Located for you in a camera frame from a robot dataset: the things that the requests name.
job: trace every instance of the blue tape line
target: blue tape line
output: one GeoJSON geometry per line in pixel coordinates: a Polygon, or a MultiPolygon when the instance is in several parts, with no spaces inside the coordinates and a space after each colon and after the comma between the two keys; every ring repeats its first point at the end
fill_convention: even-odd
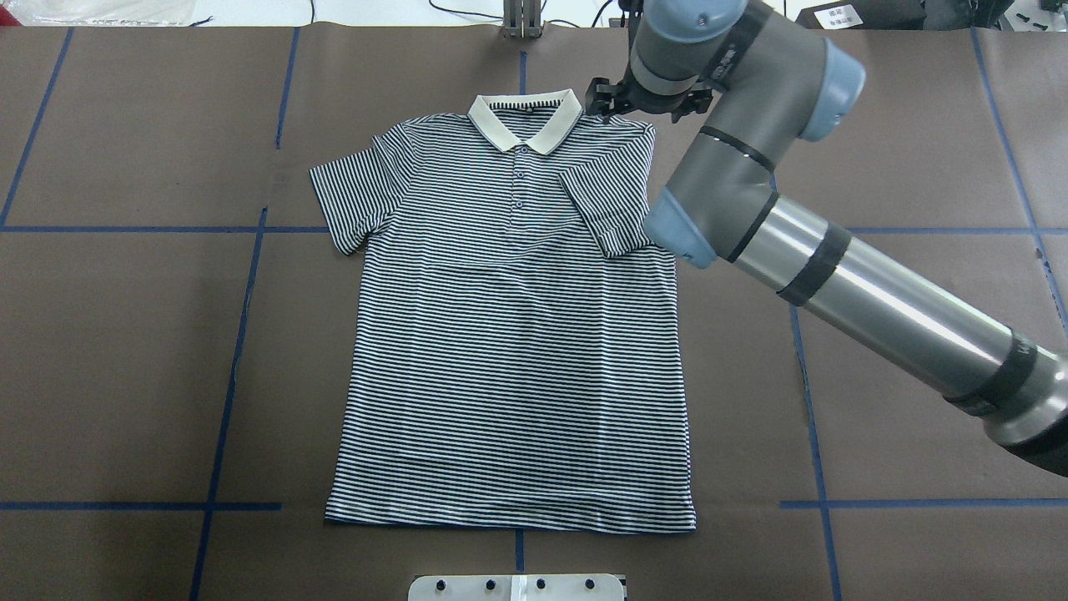
{"type": "Polygon", "coordinates": [[[1028,227],[848,227],[854,234],[1031,235],[1028,227]]]}
{"type": "Polygon", "coordinates": [[[268,225],[264,231],[269,234],[328,234],[330,228],[326,225],[268,225]]]}
{"type": "MultiPolygon", "coordinates": [[[[1068,227],[848,227],[854,234],[1065,235],[1068,227]]],[[[256,225],[0,225],[0,233],[192,233],[254,234],[256,225]]],[[[267,225],[268,234],[326,234],[326,225],[267,225]]]]}
{"type": "Polygon", "coordinates": [[[986,91],[987,102],[990,104],[990,112],[994,117],[994,126],[998,128],[998,136],[1001,138],[1002,147],[1005,149],[1005,157],[1008,158],[1008,165],[1012,171],[1012,180],[1016,183],[1016,189],[1023,201],[1023,210],[1027,215],[1027,224],[1031,225],[1035,246],[1042,253],[1042,268],[1046,271],[1046,281],[1050,286],[1050,292],[1053,294],[1053,303],[1057,310],[1057,318],[1061,320],[1061,329],[1068,336],[1068,322],[1065,321],[1068,313],[1065,313],[1065,302],[1064,297],[1061,296],[1061,286],[1057,285],[1057,278],[1053,274],[1053,268],[1050,267],[1050,253],[1046,251],[1046,243],[1042,241],[1042,236],[1038,233],[1038,222],[1035,220],[1035,211],[1031,206],[1031,197],[1027,195],[1027,190],[1023,187],[1023,177],[1020,176],[1016,155],[1012,154],[1012,146],[1008,143],[1008,136],[1005,133],[1005,126],[1001,120],[1001,111],[998,109],[998,101],[994,100],[993,89],[990,86],[990,77],[987,75],[987,64],[983,59],[979,35],[974,27],[970,31],[972,34],[972,47],[975,48],[975,60],[979,65],[979,77],[983,79],[983,89],[986,91]]]}
{"type": "Polygon", "coordinates": [[[823,549],[827,552],[827,565],[831,573],[831,591],[834,601],[842,601],[842,583],[838,579],[838,560],[834,553],[834,534],[831,532],[831,511],[827,506],[827,487],[823,484],[823,461],[819,455],[819,436],[816,433],[816,412],[812,405],[812,386],[808,382],[808,364],[804,358],[804,343],[801,341],[801,323],[798,321],[797,307],[790,305],[790,325],[794,328],[794,350],[798,364],[801,366],[801,381],[804,384],[804,405],[808,412],[808,446],[812,450],[812,463],[816,473],[816,494],[819,497],[819,517],[823,524],[823,549]]]}
{"type": "Polygon", "coordinates": [[[0,502],[0,511],[281,511],[281,503],[0,502]]]}
{"type": "Polygon", "coordinates": [[[189,601],[197,601],[200,598],[200,585],[204,579],[204,559],[207,557],[207,540],[211,536],[211,520],[214,511],[204,512],[204,522],[201,524],[201,539],[197,545],[197,565],[193,566],[193,583],[189,587],[189,601]]]}
{"type": "Polygon", "coordinates": [[[900,500],[845,500],[783,501],[780,509],[929,509],[954,507],[1068,507],[1068,499],[900,499],[900,500]]]}
{"type": "Polygon", "coordinates": [[[527,543],[523,540],[523,529],[516,528],[516,573],[522,574],[527,572],[527,557],[525,557],[525,547],[527,543]]]}
{"type": "Polygon", "coordinates": [[[3,225],[0,232],[11,233],[193,233],[254,234],[255,225],[3,225]]]}
{"type": "Polygon", "coordinates": [[[37,137],[37,128],[41,127],[41,121],[45,117],[45,109],[48,108],[48,99],[52,97],[52,90],[56,89],[56,80],[60,76],[60,68],[63,67],[63,60],[66,59],[67,48],[70,47],[70,37],[74,35],[74,28],[67,28],[66,37],[63,38],[63,47],[60,48],[60,56],[56,59],[56,66],[52,67],[52,76],[48,79],[48,85],[45,88],[45,95],[41,98],[41,106],[37,107],[37,116],[33,118],[33,125],[30,127],[30,136],[26,139],[26,145],[22,146],[22,157],[18,159],[18,167],[15,168],[15,177],[11,180],[11,187],[7,188],[7,199],[4,200],[3,210],[0,210],[0,225],[3,225],[7,221],[7,213],[11,212],[11,205],[15,202],[15,193],[18,191],[18,183],[22,179],[22,170],[26,169],[26,162],[30,159],[30,149],[33,147],[33,140],[37,137]]]}
{"type": "Polygon", "coordinates": [[[527,51],[519,50],[519,93],[527,93],[527,51]]]}
{"type": "MultiPolygon", "coordinates": [[[[254,234],[261,228],[257,225],[0,225],[0,232],[10,233],[177,233],[177,234],[254,234]]],[[[326,234],[330,228],[326,225],[267,225],[263,227],[268,234],[326,234]]]]}
{"type": "Polygon", "coordinates": [[[285,124],[285,107],[289,104],[289,83],[293,82],[293,64],[297,62],[297,43],[300,41],[300,28],[293,28],[293,42],[289,43],[289,64],[285,67],[285,85],[282,86],[282,104],[278,107],[278,131],[274,132],[274,149],[282,147],[282,126],[285,124]]]}
{"type": "Polygon", "coordinates": [[[208,487],[207,504],[204,511],[204,523],[201,526],[201,540],[197,549],[197,564],[193,567],[193,581],[189,589],[190,601],[200,596],[201,580],[204,575],[204,562],[207,558],[207,543],[211,536],[211,505],[219,492],[219,476],[222,474],[222,457],[226,450],[226,433],[230,429],[230,415],[234,408],[234,394],[237,392],[237,368],[241,363],[245,350],[245,332],[249,323],[249,304],[252,300],[252,289],[256,283],[256,270],[260,268],[260,250],[263,248],[264,231],[267,224],[267,207],[260,211],[260,223],[256,226],[256,241],[252,247],[252,262],[249,265],[249,279],[245,284],[245,300],[241,304],[241,319],[237,327],[237,342],[234,344],[234,359],[230,364],[230,381],[226,384],[226,400],[222,407],[222,423],[219,425],[219,440],[215,447],[215,464],[211,468],[211,484],[208,487]]]}

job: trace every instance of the shirt collar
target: shirt collar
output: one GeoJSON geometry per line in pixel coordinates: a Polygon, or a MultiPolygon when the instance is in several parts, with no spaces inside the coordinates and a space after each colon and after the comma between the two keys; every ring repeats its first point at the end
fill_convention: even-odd
{"type": "Polygon", "coordinates": [[[468,111],[471,123],[501,152],[507,152],[519,144],[527,144],[538,154],[549,154],[555,149],[571,132],[571,128],[581,116],[582,105],[575,97],[575,92],[570,90],[519,96],[475,96],[474,104],[468,111]],[[560,102],[560,106],[549,117],[549,122],[533,138],[525,141],[520,140],[501,123],[501,120],[493,114],[493,110],[490,108],[491,105],[506,105],[509,108],[547,106],[556,101],[560,102]]]}

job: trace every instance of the stripe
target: stripe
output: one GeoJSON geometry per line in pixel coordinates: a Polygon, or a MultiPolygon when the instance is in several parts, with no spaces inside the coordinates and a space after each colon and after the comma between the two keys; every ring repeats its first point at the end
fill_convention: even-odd
{"type": "Polygon", "coordinates": [[[68,27],[66,36],[63,37],[63,46],[56,58],[56,66],[52,67],[52,75],[48,78],[48,85],[45,86],[45,95],[41,98],[41,106],[37,107],[37,114],[33,117],[33,125],[30,126],[30,135],[26,138],[26,145],[22,146],[22,156],[18,159],[18,167],[15,168],[15,176],[7,188],[7,197],[4,200],[3,209],[0,210],[0,225],[7,222],[7,213],[15,202],[15,194],[18,192],[18,184],[22,179],[22,171],[27,161],[30,160],[30,151],[33,148],[33,141],[37,139],[37,129],[45,117],[45,110],[48,108],[48,100],[52,97],[52,90],[56,89],[56,80],[60,77],[60,69],[63,68],[63,61],[66,59],[67,49],[70,48],[70,37],[74,36],[74,28],[68,27]]]}
{"type": "Polygon", "coordinates": [[[796,307],[807,303],[808,299],[819,291],[819,288],[834,273],[834,269],[838,267],[838,263],[845,256],[852,237],[849,230],[829,222],[823,239],[816,247],[816,251],[812,253],[798,274],[794,275],[790,283],[779,290],[779,296],[796,307]]]}
{"type": "Polygon", "coordinates": [[[516,101],[504,101],[496,100],[486,102],[490,108],[496,109],[506,109],[506,110],[532,110],[536,108],[546,107],[557,107],[560,106],[560,100],[549,99],[549,100],[516,100],[516,101]]]}
{"type": "Polygon", "coordinates": [[[297,44],[300,42],[300,28],[293,28],[293,39],[289,42],[289,62],[285,67],[285,83],[282,85],[282,101],[278,107],[278,129],[274,131],[274,149],[282,147],[282,126],[285,125],[285,109],[289,105],[289,84],[293,82],[293,66],[297,62],[297,44]]]}
{"type": "Polygon", "coordinates": [[[779,202],[779,192],[775,191],[774,186],[772,186],[771,195],[768,196],[768,200],[767,202],[764,203],[764,206],[760,208],[760,211],[756,213],[756,219],[753,219],[753,222],[750,223],[749,228],[745,230],[745,235],[741,236],[741,239],[738,240],[738,244],[735,246],[735,249],[732,250],[731,254],[727,255],[728,263],[734,263],[735,260],[738,259],[738,256],[741,256],[741,253],[745,250],[745,247],[749,246],[749,242],[753,240],[753,236],[756,235],[757,230],[759,230],[760,225],[764,224],[764,220],[768,218],[768,213],[771,212],[771,209],[775,207],[776,202],[779,202]]]}
{"type": "MultiPolygon", "coordinates": [[[[336,522],[348,522],[357,524],[367,524],[375,526],[424,526],[424,527],[438,527],[438,526],[464,526],[472,528],[497,528],[491,522],[486,520],[471,520],[464,521],[456,518],[445,518],[440,520],[427,519],[425,516],[419,513],[408,513],[408,512],[397,512],[397,519],[377,519],[368,517],[366,519],[339,519],[330,516],[329,507],[327,513],[327,520],[332,520],[336,522]]],[[[613,535],[633,535],[633,534],[675,534],[675,533],[690,533],[694,528],[684,529],[681,526],[653,526],[653,527],[635,527],[635,526],[599,526],[597,528],[590,527],[587,524],[591,520],[583,519],[568,519],[568,518],[555,518],[549,517],[548,519],[541,519],[538,517],[523,516],[521,525],[514,527],[523,529],[538,529],[538,531],[557,531],[557,532],[581,532],[581,533],[597,533],[597,534],[613,534],[613,535]]]]}
{"type": "Polygon", "coordinates": [[[753,159],[757,164],[764,167],[769,173],[775,170],[775,163],[771,161],[768,157],[764,156],[760,151],[754,148],[753,146],[747,144],[745,142],[735,138],[731,133],[723,131],[722,129],[717,129],[711,125],[705,125],[701,128],[701,132],[712,138],[718,142],[723,142],[733,146],[736,151],[740,152],[745,158],[753,159]]]}

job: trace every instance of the white paper label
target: white paper label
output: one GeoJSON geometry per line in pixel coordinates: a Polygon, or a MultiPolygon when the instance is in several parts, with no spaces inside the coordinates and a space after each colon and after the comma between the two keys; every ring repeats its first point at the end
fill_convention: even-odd
{"type": "Polygon", "coordinates": [[[852,4],[824,9],[822,11],[816,11],[813,14],[816,15],[816,19],[819,20],[819,25],[822,26],[823,29],[845,29],[847,27],[857,27],[858,25],[864,23],[864,21],[861,20],[861,16],[857,14],[857,9],[854,9],[852,4]]]}

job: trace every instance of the striped polo shirt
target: striped polo shirt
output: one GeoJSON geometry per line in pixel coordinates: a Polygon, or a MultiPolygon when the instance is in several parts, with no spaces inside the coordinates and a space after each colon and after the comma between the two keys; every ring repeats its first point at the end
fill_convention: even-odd
{"type": "Polygon", "coordinates": [[[570,90],[478,96],[311,170],[337,249],[366,243],[328,520],[694,528],[653,139],[570,90]]]}

